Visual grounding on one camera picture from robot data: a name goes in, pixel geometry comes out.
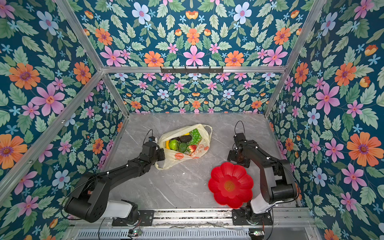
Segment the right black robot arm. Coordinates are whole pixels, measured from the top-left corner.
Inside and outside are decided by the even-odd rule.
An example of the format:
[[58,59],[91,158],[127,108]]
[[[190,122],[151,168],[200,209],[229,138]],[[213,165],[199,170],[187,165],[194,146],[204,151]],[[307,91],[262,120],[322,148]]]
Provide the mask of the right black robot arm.
[[247,202],[243,218],[252,225],[260,222],[271,225],[273,208],[294,202],[299,197],[290,164],[269,155],[256,141],[247,140],[244,133],[235,134],[234,142],[228,161],[244,168],[249,168],[253,162],[260,171],[260,194]]

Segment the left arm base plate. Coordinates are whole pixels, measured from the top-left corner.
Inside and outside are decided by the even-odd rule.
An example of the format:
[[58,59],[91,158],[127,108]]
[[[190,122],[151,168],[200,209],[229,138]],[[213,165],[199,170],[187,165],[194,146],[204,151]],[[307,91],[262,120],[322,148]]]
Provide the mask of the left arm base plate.
[[148,227],[154,220],[153,210],[133,210],[126,218],[116,218],[112,222],[113,227]]

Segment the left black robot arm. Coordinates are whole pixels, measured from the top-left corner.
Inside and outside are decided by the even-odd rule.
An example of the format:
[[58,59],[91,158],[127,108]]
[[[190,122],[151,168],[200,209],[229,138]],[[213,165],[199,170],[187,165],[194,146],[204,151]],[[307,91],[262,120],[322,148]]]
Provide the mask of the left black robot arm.
[[165,160],[165,152],[154,136],[143,143],[139,156],[126,164],[98,174],[84,174],[67,197],[64,211],[80,220],[94,223],[99,219],[124,219],[129,225],[138,221],[137,205],[127,200],[109,200],[117,186],[148,173],[151,167]]

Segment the yellow plastic fruit-print bag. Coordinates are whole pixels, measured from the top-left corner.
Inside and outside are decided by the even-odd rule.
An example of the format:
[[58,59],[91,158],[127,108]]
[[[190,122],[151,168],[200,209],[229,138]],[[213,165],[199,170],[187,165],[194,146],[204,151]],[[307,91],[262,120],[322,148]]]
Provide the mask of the yellow plastic fruit-print bag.
[[[197,145],[196,151],[192,154],[188,154],[187,147],[189,146],[190,142],[181,143],[179,137],[183,135],[190,135],[190,132],[194,129],[199,130],[202,136],[202,140]],[[164,149],[165,160],[162,164],[155,164],[156,168],[158,170],[167,170],[181,162],[193,159],[200,159],[210,149],[212,133],[213,128],[211,126],[196,124],[163,134],[158,141],[158,145],[160,148]],[[180,142],[180,147],[178,151],[173,151],[169,149],[169,142],[171,140],[178,140]]]

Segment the red flower-shaped plate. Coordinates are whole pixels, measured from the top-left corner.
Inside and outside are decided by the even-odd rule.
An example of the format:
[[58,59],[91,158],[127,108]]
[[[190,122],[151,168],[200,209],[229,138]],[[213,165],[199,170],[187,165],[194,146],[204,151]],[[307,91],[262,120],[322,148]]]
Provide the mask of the red flower-shaped plate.
[[229,162],[213,168],[208,187],[219,205],[232,209],[253,199],[254,180],[243,166]]

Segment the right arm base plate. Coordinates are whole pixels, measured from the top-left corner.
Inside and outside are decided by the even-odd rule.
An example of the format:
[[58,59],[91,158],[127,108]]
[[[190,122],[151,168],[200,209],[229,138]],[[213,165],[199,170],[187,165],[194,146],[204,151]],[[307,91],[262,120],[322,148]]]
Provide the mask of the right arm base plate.
[[232,209],[232,220],[234,226],[245,225],[264,225],[272,226],[274,223],[271,215],[272,211],[267,211],[261,214],[255,214],[250,206],[240,209]]

